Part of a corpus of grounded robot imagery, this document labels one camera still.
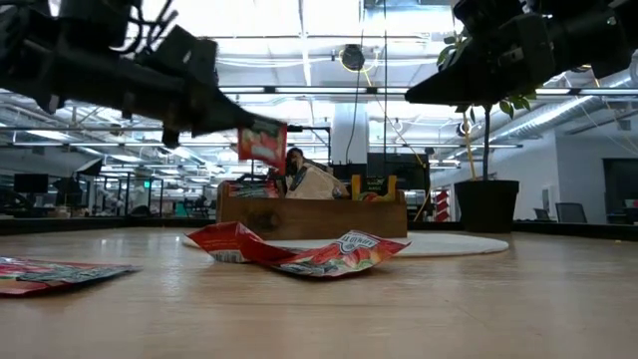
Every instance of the ceiling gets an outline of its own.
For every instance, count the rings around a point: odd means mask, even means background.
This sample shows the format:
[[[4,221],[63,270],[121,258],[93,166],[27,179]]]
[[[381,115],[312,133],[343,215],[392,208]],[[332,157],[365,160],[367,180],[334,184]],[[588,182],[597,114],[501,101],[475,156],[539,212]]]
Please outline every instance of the ceiling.
[[[172,9],[179,16],[175,24],[192,34],[214,39],[219,44],[217,70],[219,86],[304,86],[355,87],[389,86],[408,88],[437,72],[436,60],[446,46],[443,39],[460,31],[463,25],[453,22],[450,1],[442,0],[387,0],[384,20],[383,1],[365,0],[174,0]],[[51,0],[55,13],[57,1]],[[153,19],[163,4],[161,0],[146,0],[145,19]],[[130,28],[130,38],[137,35]],[[366,64],[364,76],[345,69],[339,53],[347,44],[363,44]],[[566,73],[552,79],[546,87],[582,87],[592,83],[591,72]],[[114,164],[137,166],[146,163],[156,166],[200,166],[196,174],[202,175],[213,167],[221,167],[232,176],[236,168],[236,153],[229,145],[236,141],[236,132],[217,133],[196,139],[191,143],[211,144],[209,147],[182,148],[166,152],[161,147],[121,148],[95,146],[159,142],[161,123],[134,117],[125,121],[111,109],[75,104],[56,116],[40,112],[28,99],[4,94],[0,101],[0,121],[5,127],[51,128],[50,132],[0,133],[6,142],[74,142],[93,146],[79,146],[80,151],[95,156],[120,155],[137,158]],[[286,121],[289,124],[330,127],[335,121],[335,106],[352,103],[350,95],[298,94],[230,95],[248,111]],[[532,104],[537,109],[568,101],[568,97],[540,99]],[[374,98],[359,99],[370,119],[371,143],[379,141],[384,132],[384,105]],[[401,97],[392,97],[385,109],[394,121],[387,125],[390,143],[400,143],[395,129],[409,143],[462,143],[457,126],[463,120],[453,108],[446,106],[411,105]],[[517,114],[524,117],[526,111]],[[500,110],[492,111],[492,129],[497,132],[511,126]],[[473,140],[481,137],[482,116],[473,131]],[[108,132],[110,127],[122,126],[143,130],[123,133]],[[60,133],[55,129],[85,128],[82,132]],[[289,142],[304,143],[311,158],[328,161],[325,132],[289,134]],[[524,140],[508,138],[510,143]],[[439,151],[438,156],[464,160],[450,151]]]

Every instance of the wall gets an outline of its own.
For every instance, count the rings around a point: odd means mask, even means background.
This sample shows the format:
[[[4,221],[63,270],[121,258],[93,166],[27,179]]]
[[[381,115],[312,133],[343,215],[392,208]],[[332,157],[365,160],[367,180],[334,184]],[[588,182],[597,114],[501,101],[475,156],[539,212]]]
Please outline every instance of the wall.
[[[615,141],[629,147],[626,139]],[[588,222],[606,223],[603,159],[636,159],[636,155],[606,137],[559,137],[556,146],[561,200],[582,203]]]
[[[34,155],[30,149],[0,150],[0,173],[48,174],[68,177],[86,162],[94,159],[80,153],[64,153],[57,148],[44,148],[45,154]]]
[[[489,172],[499,180],[518,180],[519,193],[514,212],[515,219],[536,218],[534,208],[542,208],[542,191],[552,190],[553,201],[559,201],[558,166],[554,132],[543,134],[540,140],[522,142],[519,150],[496,150],[489,164]],[[476,164],[478,176],[482,166]],[[457,171],[445,171],[433,176],[433,187],[453,184],[471,178],[467,166]]]

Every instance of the chip bag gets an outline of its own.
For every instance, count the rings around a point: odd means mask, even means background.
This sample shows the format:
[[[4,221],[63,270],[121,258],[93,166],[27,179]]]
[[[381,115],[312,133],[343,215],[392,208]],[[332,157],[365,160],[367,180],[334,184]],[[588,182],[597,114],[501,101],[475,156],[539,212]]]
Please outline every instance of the chip bag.
[[[352,230],[316,249],[268,244],[239,222],[213,224],[188,236],[215,259],[255,262],[278,270],[314,277],[338,277],[369,269],[408,246]]]
[[[139,270],[131,265],[63,263],[0,257],[0,294],[24,295]]]
[[[237,138],[239,159],[259,160],[282,173],[286,171],[287,125],[257,117],[250,128],[240,128]]]

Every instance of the white column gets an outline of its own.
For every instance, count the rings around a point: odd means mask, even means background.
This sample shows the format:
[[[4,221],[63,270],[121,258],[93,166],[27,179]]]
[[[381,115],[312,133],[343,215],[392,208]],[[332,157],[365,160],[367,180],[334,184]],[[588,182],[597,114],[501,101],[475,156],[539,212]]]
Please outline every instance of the white column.
[[[369,134],[365,103],[358,105],[337,104],[332,122],[332,163],[334,165],[366,164],[368,162]]]

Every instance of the desk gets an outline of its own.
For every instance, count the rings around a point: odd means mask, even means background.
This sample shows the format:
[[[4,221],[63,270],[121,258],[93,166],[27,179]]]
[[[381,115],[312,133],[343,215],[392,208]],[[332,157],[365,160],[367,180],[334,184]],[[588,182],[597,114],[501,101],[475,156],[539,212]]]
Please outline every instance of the desk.
[[[214,263],[129,228],[0,237],[35,259],[130,263],[86,290],[0,298],[0,358],[635,358],[638,243],[532,234],[317,282]]]

